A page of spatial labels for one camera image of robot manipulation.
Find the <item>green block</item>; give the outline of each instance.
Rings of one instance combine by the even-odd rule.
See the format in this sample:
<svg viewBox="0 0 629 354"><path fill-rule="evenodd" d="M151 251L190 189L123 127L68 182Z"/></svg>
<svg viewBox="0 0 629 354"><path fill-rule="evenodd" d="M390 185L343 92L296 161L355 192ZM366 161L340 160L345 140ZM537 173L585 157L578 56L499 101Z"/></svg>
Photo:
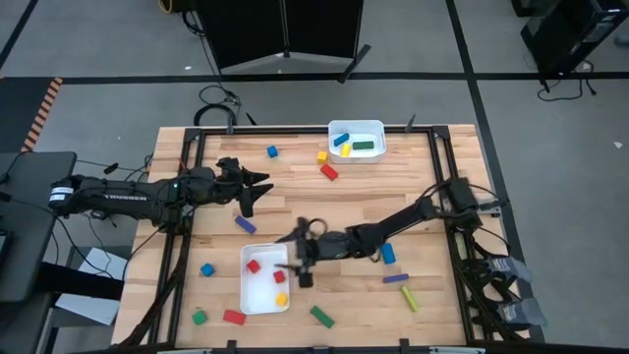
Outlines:
<svg viewBox="0 0 629 354"><path fill-rule="evenodd" d="M207 315L203 310L198 310L193 315L193 322L195 325L203 325L207 321Z"/></svg>
<svg viewBox="0 0 629 354"><path fill-rule="evenodd" d="M417 312L418 307L417 307L417 303L415 302L415 298L413 297L413 294L411 294L411 291L409 290L409 288L406 287L406 285L402 286L402 294L404 294L404 297L406 298L406 302L409 303L411 310L413 312Z"/></svg>
<svg viewBox="0 0 629 354"><path fill-rule="evenodd" d="M352 144L353 149L369 149L373 148L373 142L355 142Z"/></svg>
<svg viewBox="0 0 629 354"><path fill-rule="evenodd" d="M328 328L332 328L334 325L334 320L331 319L328 315L326 315L319 307L313 306L311 308L311 314L316 317L323 325Z"/></svg>

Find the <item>blue block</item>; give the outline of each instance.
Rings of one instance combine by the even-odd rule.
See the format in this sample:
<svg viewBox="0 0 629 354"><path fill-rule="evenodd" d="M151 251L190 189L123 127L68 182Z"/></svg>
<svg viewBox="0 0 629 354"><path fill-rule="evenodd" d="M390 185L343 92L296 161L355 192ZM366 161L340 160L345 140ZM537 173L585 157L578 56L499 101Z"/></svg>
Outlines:
<svg viewBox="0 0 629 354"><path fill-rule="evenodd" d="M211 276L214 274L214 267L211 264L204 264L200 268L200 272L205 276Z"/></svg>
<svg viewBox="0 0 629 354"><path fill-rule="evenodd" d="M338 137L338 138L336 138L336 139L334 140L334 146L335 146L335 147L338 147L338 146L340 146L341 144L343 144L343 143L347 142L348 140L350 140L350 135L349 135L349 134L347 134L347 133L345 133L345 134L343 134L342 136L340 136L340 137Z"/></svg>
<svg viewBox="0 0 629 354"><path fill-rule="evenodd" d="M271 158L277 156L277 148L275 146L267 147L266 152L268 152L268 156Z"/></svg>
<svg viewBox="0 0 629 354"><path fill-rule="evenodd" d="M236 221L237 224L239 224L242 228L245 229L245 231L249 232L250 234L254 234L256 232L256 227L253 226L250 222L248 222L247 220L245 220L245 218L243 216L236 216Z"/></svg>
<svg viewBox="0 0 629 354"><path fill-rule="evenodd" d="M382 252L382 257L384 258L384 263L386 265L395 263L395 254L393 253L393 246L391 246L391 244L382 245L380 251Z"/></svg>
<svg viewBox="0 0 629 354"><path fill-rule="evenodd" d="M390 283L390 282L395 282L395 281L408 280L408 278L409 278L409 274L398 274L398 275L385 276L384 279L382 280L385 283Z"/></svg>

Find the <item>orange striped tape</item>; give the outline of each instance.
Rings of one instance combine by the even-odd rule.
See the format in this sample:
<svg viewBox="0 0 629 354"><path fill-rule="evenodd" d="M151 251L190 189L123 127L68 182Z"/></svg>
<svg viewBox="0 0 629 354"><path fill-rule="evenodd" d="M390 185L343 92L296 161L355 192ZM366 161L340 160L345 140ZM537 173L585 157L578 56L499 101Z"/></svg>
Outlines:
<svg viewBox="0 0 629 354"><path fill-rule="evenodd" d="M50 108L52 108L52 104L55 102L57 94L59 94L61 83L63 83L63 80L61 78L55 78L52 82L50 82L50 85L48 86L48 91L46 92L46 96L41 101L41 106L39 107L39 110L35 115L35 119L32 121L29 134L24 140L22 151L32 151L35 148L35 144L37 144L39 135L43 130L43 125L46 123L46 119L48 119Z"/></svg>

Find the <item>white bin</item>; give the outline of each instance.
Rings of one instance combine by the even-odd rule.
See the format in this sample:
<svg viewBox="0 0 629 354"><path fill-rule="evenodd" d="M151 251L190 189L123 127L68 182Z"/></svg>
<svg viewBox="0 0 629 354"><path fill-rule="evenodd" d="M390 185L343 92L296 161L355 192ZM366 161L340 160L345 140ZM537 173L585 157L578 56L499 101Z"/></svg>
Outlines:
<svg viewBox="0 0 629 354"><path fill-rule="evenodd" d="M256 260L260 270L253 274L247 263ZM272 314L288 310L290 306L289 269L275 265L288 264L288 247L285 244L247 245L240 251L240 310L245 315ZM286 280L276 283L273 273L282 270ZM286 306L275 304L277 294L288 296Z"/></svg>
<svg viewBox="0 0 629 354"><path fill-rule="evenodd" d="M343 145L335 147L334 140L345 133L350 135L350 140L343 144L373 142L373 149L352 149L349 157L341 157ZM376 163L386 152L384 125L377 120L331 121L327 126L327 135L330 159L334 163Z"/></svg>

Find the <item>red block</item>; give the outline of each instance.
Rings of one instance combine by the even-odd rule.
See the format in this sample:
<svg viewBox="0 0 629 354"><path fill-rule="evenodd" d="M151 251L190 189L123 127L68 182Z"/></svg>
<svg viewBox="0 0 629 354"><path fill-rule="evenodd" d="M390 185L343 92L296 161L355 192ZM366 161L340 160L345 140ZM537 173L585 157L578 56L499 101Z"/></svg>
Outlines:
<svg viewBox="0 0 629 354"><path fill-rule="evenodd" d="M330 179L330 181L334 181L336 177L338 177L338 173L327 164L321 166L321 172L323 172L323 174L326 175L327 178Z"/></svg>
<svg viewBox="0 0 629 354"><path fill-rule="evenodd" d="M284 272L282 270L278 270L276 271L273 276L275 277L275 282L276 283L281 283L284 282L284 280L286 280L286 276L284 275Z"/></svg>
<svg viewBox="0 0 629 354"><path fill-rule="evenodd" d="M225 315L223 315L223 321L236 325L244 325L246 318L247 315L234 310L225 310Z"/></svg>
<svg viewBox="0 0 629 354"><path fill-rule="evenodd" d="M249 263L247 263L247 268L253 273L257 273L257 271L259 270L259 264L256 262L256 260L253 260Z"/></svg>

